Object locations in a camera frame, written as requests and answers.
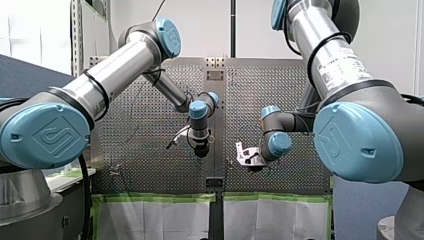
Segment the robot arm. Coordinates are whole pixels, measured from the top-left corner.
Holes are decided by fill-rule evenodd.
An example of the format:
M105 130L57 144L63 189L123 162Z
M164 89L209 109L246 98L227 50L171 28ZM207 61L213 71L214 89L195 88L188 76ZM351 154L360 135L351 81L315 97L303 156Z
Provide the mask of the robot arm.
M24 103L2 104L0 165L50 169L70 163L85 149L90 131L110 102L140 74L178 111L189 112L190 99L157 70L180 50L180 36L171 20L134 26L121 37L119 50L65 87L51 87Z
M334 16L335 2L339 11L352 11ZM288 152L286 132L313 130L320 159L341 178L368 183L424 179L423 102L372 77L354 54L349 43L358 16L357 0L275 0L273 28L284 29L297 43L310 82L298 111L262 110L258 157L264 165ZM317 114L305 107L320 100Z

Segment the perforated metal panel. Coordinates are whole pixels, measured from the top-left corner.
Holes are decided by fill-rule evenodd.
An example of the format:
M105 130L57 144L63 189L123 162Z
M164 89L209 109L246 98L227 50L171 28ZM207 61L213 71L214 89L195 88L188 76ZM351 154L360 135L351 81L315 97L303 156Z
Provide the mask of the perforated metal panel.
M327 194L330 190L330 175L316 155L312 136L291 134L293 150L272 170L252 174L236 162L236 142L245 148L259 144L263 107L292 111L298 106L307 81L303 66L296 60L227 60L225 191Z
M188 146L165 149L173 134L186 124L187 115L176 113L150 83L140 78L113 102L99 130L104 168L93 182L94 191L202 193L210 169L221 169L224 163L227 192L328 194L330 174L317 157L311 136L292 134L293 151L271 171L251 174L236 162L236 142L242 141L244 147L259 144L263 107L278 105L294 110L298 106L306 82L304 63L225 59L223 81L206 80L210 70L206 64L204 59L182 58L164 67L184 91L221 92L221 86L226 86L225 93L222 90L219 94L224 117L215 118L214 123L215 132L224 130L224 147L213 148L215 154L210 155L214 159L209 159L213 161L203 165ZM120 175L111 175L118 166Z
M201 62L163 67L183 91L197 94L204 84ZM176 113L143 77L109 111L99 131L105 167L94 180L95 192L205 192L203 164L193 150L187 145L165 149L187 124L187 114Z

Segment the white wall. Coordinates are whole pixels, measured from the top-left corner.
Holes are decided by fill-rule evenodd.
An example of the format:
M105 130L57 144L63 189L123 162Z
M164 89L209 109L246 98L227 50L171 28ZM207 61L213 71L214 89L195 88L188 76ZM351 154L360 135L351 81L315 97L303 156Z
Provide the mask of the white wall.
M111 25L116 38L127 27L150 21L161 2L111 1ZM237 2L237 57L297 58L287 48L282 33L271 30L272 2ZM419 71L415 70L420 1L360 2L361 23L354 50L376 78L391 81L400 92L418 94ZM177 24L183 41L182 57L205 57L230 55L229 13L228 0L179 0L166 1L159 16L170 17Z
M111 0L112 31L118 39L128 27L152 20L161 0ZM182 38L184 57L229 55L228 0L166 1L158 17L171 18Z

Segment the green tape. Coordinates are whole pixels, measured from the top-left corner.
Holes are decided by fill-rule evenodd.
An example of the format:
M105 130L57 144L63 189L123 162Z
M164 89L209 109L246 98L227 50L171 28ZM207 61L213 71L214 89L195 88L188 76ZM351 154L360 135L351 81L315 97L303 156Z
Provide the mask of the green tape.
M327 223L327 240L331 240L331 222L333 220L333 196L328 196L328 223Z
M82 177L81 169L69 171L65 174L65 177Z
M150 203L199 203L213 202L214 194L195 194L195 195L167 195L167 194L149 194L149 193L122 193L93 195L93 201L99 203L110 202L150 202Z
M329 203L332 201L331 195L307 196L296 194L277 193L225 193L224 201L242 202L257 200L274 200L284 202L307 202L307 203Z
M97 230L99 227L99 210L100 202L93 201L93 207L91 208L91 214L93 216L93 240L97 240Z

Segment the blue joint cap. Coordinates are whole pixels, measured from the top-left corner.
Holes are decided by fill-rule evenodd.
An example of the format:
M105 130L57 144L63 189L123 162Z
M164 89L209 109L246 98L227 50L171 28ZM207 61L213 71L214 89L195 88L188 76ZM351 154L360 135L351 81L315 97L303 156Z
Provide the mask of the blue joint cap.
M190 103L189 116L191 119L199 120L208 115L209 108L203 101L194 101Z
M261 119L265 119L266 117L268 117L269 115L275 113L275 112L282 112L281 109L277 106L268 106L268 107L264 107L261 110Z
M74 161L89 142L85 117L71 106L42 103L22 109L0 128L0 153L25 169L51 169Z
M212 97L212 99L215 102L215 104L218 104L219 103L219 97L218 97L218 95L216 93L214 93L214 92L208 92L208 94L209 94L209 96Z
M175 58L181 53L181 38L177 27L169 18L156 20L156 32L165 54Z
M276 158L286 155L292 149L292 140L287 133L274 133L268 141L269 152Z
M286 4L286 0L274 0L271 13L271 27L276 31L283 30Z
M403 168L403 150L389 124L356 103L323 108L314 124L315 148L335 175L356 182L386 183Z

